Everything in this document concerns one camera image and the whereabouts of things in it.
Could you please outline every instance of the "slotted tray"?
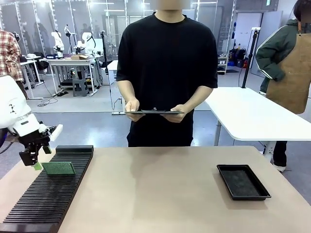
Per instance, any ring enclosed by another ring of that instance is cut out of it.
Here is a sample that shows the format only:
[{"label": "slotted tray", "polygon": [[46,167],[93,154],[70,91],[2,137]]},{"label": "slotted tray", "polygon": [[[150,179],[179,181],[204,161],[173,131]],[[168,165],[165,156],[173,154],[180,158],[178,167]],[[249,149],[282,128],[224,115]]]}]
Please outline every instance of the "slotted tray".
[{"label": "slotted tray", "polygon": [[0,233],[56,233],[93,157],[93,146],[58,146],[50,162],[72,162],[76,174],[43,170],[0,224]]}]

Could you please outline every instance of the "tablet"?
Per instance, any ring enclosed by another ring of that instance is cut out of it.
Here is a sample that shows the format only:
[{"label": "tablet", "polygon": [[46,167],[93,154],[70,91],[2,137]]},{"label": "tablet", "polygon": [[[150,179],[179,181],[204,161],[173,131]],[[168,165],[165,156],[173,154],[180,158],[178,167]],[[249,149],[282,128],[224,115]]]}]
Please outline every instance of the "tablet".
[{"label": "tablet", "polygon": [[157,110],[150,110],[150,111],[136,111],[136,112],[125,112],[126,114],[183,114],[184,112],[181,111],[157,111]]}]

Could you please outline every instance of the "apron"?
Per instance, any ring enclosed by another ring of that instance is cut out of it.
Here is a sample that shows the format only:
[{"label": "apron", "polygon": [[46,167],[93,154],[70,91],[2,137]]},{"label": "apron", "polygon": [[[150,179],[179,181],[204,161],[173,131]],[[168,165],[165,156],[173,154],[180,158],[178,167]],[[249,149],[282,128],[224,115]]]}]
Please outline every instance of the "apron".
[{"label": "apron", "polygon": [[297,34],[293,51],[279,64],[282,81],[269,81],[266,97],[295,114],[304,113],[311,84],[311,34]]}]

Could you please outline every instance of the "black t-shirt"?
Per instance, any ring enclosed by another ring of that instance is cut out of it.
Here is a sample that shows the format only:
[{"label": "black t-shirt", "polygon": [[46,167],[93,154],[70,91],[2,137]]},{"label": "black t-shirt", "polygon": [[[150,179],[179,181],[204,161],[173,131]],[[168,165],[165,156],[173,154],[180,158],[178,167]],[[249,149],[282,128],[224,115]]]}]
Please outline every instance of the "black t-shirt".
[{"label": "black t-shirt", "polygon": [[[169,111],[186,103],[199,86],[217,88],[215,37],[208,27],[186,16],[181,22],[166,23],[153,14],[130,24],[123,33],[118,60],[117,81],[132,83],[142,110]],[[144,116],[132,123],[131,131],[161,129],[165,124],[166,129],[174,125],[192,132],[193,112],[179,126],[163,119]]]}]

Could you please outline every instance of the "plaid shirt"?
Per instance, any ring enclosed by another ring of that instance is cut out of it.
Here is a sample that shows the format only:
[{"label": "plaid shirt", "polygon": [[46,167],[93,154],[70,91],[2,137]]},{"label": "plaid shirt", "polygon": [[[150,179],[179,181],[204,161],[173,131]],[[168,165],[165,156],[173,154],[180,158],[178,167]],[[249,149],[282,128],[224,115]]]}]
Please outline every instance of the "plaid shirt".
[{"label": "plaid shirt", "polygon": [[12,33],[0,29],[0,75],[10,75],[15,81],[23,81],[19,62],[20,47]]}]

